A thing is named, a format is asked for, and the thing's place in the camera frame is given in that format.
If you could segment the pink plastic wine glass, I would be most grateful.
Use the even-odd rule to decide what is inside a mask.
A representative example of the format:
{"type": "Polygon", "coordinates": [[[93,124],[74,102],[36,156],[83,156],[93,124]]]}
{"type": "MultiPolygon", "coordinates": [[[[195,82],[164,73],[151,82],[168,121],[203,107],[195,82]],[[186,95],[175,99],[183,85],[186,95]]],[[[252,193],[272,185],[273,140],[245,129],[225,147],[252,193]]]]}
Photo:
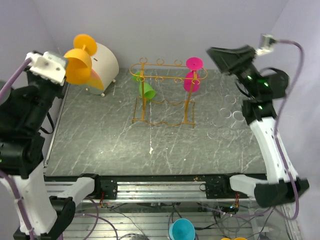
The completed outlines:
{"type": "Polygon", "coordinates": [[[203,67],[203,61],[199,57],[190,57],[186,60],[186,67],[190,70],[184,78],[183,87],[186,92],[189,92],[192,87],[192,92],[197,92],[200,88],[198,70],[203,67]]]}

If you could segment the green plastic wine glass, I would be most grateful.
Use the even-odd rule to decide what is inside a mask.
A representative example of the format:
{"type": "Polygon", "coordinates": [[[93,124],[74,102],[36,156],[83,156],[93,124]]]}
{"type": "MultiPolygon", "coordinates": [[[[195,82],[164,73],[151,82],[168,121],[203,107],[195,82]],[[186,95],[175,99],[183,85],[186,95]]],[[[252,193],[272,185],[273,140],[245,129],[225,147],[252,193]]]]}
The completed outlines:
{"type": "Polygon", "coordinates": [[[155,97],[155,90],[147,83],[146,78],[140,72],[134,73],[132,79],[135,82],[139,82],[138,90],[141,97],[145,97],[147,100],[152,100],[155,97]]]}

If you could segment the orange plastic wine glass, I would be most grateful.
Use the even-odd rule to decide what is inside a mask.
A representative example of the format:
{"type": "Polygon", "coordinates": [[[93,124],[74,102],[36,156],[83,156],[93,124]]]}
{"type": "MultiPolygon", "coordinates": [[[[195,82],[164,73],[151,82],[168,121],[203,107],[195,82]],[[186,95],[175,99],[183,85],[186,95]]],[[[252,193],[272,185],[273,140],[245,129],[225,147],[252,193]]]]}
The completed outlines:
{"type": "Polygon", "coordinates": [[[97,43],[90,35],[78,34],[74,38],[73,49],[64,55],[68,60],[65,76],[69,84],[82,85],[91,78],[91,56],[97,49],[97,43]]]}

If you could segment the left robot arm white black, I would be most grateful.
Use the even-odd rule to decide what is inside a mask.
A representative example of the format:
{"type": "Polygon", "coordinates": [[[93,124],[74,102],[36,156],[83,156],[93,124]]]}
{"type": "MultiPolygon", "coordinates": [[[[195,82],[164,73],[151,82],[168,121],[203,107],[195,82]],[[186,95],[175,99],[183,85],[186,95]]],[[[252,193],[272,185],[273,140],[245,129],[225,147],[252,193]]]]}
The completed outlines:
{"type": "Polygon", "coordinates": [[[16,240],[59,240],[77,205],[102,193],[102,178],[81,174],[65,190],[49,195],[44,176],[43,121],[63,86],[27,71],[28,85],[10,89],[0,106],[0,182],[13,197],[20,226],[16,240]]]}

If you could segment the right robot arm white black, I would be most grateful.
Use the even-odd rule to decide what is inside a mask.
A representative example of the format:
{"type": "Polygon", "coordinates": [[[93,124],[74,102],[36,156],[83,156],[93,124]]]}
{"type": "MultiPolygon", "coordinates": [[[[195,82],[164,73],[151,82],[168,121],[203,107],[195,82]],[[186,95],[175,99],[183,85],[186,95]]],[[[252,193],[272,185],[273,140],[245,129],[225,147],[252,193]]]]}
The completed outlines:
{"type": "Polygon", "coordinates": [[[235,75],[246,89],[249,98],[242,102],[241,112],[258,142],[266,169],[265,180],[232,175],[221,184],[221,194],[231,198],[237,192],[244,193],[262,208],[297,201],[310,185],[288,158],[277,129],[280,114],[273,106],[273,100],[286,97],[289,76],[274,67],[270,68],[271,74],[262,75],[253,64],[258,53],[249,45],[236,49],[210,47],[206,53],[221,73],[235,75]]]}

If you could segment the white cylindrical bread box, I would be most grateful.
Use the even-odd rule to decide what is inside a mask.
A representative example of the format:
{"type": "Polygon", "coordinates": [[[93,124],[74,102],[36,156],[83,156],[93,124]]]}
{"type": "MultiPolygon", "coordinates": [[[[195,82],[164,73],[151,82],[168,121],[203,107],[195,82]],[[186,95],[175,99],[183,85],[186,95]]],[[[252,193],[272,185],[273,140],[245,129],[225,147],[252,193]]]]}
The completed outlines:
{"type": "Polygon", "coordinates": [[[90,79],[83,84],[83,88],[94,95],[105,95],[105,90],[111,83],[115,83],[119,74],[119,63],[114,53],[104,46],[97,44],[97,51],[91,56],[92,69],[90,79]]]}

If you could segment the teal plastic cup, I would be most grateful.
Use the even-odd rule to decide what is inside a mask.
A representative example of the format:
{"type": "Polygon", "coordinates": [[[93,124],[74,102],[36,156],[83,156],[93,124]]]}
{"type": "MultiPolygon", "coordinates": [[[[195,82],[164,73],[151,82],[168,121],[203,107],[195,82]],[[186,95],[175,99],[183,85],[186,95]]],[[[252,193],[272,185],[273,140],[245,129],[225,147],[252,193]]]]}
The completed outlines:
{"type": "Polygon", "coordinates": [[[196,238],[194,225],[185,218],[177,219],[172,223],[168,232],[171,240],[194,240],[196,238]]]}

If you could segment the orange cup below table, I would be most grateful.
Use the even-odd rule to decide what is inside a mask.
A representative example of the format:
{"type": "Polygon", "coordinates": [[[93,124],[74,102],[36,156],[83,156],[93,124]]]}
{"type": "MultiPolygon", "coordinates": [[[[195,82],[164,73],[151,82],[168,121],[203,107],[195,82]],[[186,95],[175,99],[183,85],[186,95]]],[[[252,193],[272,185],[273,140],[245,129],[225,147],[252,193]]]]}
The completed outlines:
{"type": "Polygon", "coordinates": [[[224,238],[221,238],[220,240],[248,240],[247,238],[244,238],[244,237],[236,237],[236,238],[227,238],[227,237],[224,237],[224,238]]]}

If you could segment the aluminium rail frame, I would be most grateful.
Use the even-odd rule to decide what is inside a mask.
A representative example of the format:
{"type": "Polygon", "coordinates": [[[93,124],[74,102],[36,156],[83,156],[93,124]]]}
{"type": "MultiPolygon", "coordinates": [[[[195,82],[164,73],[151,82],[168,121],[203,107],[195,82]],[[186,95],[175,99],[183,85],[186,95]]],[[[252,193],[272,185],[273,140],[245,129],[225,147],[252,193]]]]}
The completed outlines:
{"type": "Polygon", "coordinates": [[[205,183],[199,181],[174,182],[114,182],[101,184],[106,203],[182,203],[182,202],[232,202],[235,194],[227,196],[217,192],[209,196],[205,183]]]}

